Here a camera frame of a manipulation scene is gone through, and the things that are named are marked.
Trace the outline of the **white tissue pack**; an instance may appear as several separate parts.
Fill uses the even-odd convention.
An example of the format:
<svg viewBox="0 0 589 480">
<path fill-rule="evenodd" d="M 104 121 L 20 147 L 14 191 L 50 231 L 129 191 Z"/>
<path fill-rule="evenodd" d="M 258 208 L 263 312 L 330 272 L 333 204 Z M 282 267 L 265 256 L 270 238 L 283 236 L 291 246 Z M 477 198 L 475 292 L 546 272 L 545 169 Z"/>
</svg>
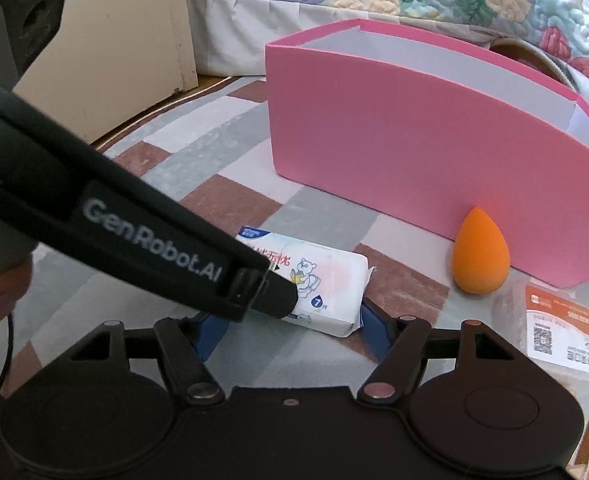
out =
<svg viewBox="0 0 589 480">
<path fill-rule="evenodd" d="M 373 272 L 365 256 L 251 226 L 236 239 L 296 286 L 297 303 L 286 322 L 339 338 L 363 326 L 360 305 Z"/>
</svg>

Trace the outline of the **pink cardboard box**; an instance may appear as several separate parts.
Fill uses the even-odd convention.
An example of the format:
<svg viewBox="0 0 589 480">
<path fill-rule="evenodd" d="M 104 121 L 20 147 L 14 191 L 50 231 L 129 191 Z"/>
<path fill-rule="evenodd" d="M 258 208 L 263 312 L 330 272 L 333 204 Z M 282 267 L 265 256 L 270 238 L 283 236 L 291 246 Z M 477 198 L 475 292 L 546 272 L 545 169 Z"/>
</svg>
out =
<svg viewBox="0 0 589 480">
<path fill-rule="evenodd" d="M 454 238 L 473 208 L 519 270 L 589 280 L 589 104 L 468 42 L 369 20 L 265 48 L 282 177 Z"/>
</svg>

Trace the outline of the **checkered cartoon rug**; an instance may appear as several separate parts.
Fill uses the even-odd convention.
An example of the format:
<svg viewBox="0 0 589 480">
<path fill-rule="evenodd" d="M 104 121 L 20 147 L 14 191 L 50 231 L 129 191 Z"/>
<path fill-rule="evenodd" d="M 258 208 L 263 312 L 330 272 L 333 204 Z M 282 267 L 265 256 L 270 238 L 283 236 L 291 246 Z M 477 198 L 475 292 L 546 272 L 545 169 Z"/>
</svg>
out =
<svg viewBox="0 0 589 480">
<path fill-rule="evenodd" d="M 471 297 L 449 275 L 451 242 L 381 212 L 278 176 L 268 133 L 266 84 L 241 78 L 177 106 L 111 146 L 107 156 L 228 233 L 253 226 L 364 255 L 367 295 L 387 312 L 443 328 L 466 318 L 493 324 L 494 309 L 529 277 L 512 271 L 499 292 Z M 188 309 L 110 278 L 47 246 L 14 324 L 0 324 L 0 370 L 14 354 L 17 389 L 99 323 L 144 328 Z M 333 338 L 250 313 L 209 359 L 225 388 L 357 387 L 375 360 L 360 333 Z"/>
</svg>

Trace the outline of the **beige wooden cabinet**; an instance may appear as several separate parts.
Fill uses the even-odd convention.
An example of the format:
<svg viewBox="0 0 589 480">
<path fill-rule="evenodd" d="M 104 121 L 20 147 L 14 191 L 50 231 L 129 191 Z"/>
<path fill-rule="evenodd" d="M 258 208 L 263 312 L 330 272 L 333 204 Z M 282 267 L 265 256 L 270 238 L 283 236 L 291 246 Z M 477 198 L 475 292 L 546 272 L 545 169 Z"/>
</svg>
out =
<svg viewBox="0 0 589 480">
<path fill-rule="evenodd" d="M 186 0 L 66 0 L 58 34 L 14 91 L 93 143 L 197 84 Z"/>
</svg>

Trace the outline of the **orange makeup sponge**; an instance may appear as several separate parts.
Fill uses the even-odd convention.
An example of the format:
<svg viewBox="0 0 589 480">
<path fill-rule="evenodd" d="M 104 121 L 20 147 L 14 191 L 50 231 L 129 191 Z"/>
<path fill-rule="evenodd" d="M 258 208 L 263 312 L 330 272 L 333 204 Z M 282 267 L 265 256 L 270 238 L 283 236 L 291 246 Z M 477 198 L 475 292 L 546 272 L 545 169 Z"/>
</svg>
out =
<svg viewBox="0 0 589 480">
<path fill-rule="evenodd" d="M 471 295 L 487 295 L 508 278 L 510 252 L 503 233 L 480 207 L 463 220 L 451 253 L 456 285 Z"/>
</svg>

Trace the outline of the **clear floss pick box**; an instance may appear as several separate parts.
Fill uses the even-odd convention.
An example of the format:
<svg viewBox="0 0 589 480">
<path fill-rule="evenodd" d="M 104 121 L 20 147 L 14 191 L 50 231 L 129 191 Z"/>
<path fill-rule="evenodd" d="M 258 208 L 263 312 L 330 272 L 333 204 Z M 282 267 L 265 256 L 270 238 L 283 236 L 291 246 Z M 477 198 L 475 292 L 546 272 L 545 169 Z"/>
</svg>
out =
<svg viewBox="0 0 589 480">
<path fill-rule="evenodd" d="M 533 278 L 500 289 L 495 332 L 579 396 L 589 391 L 589 307 Z"/>
</svg>

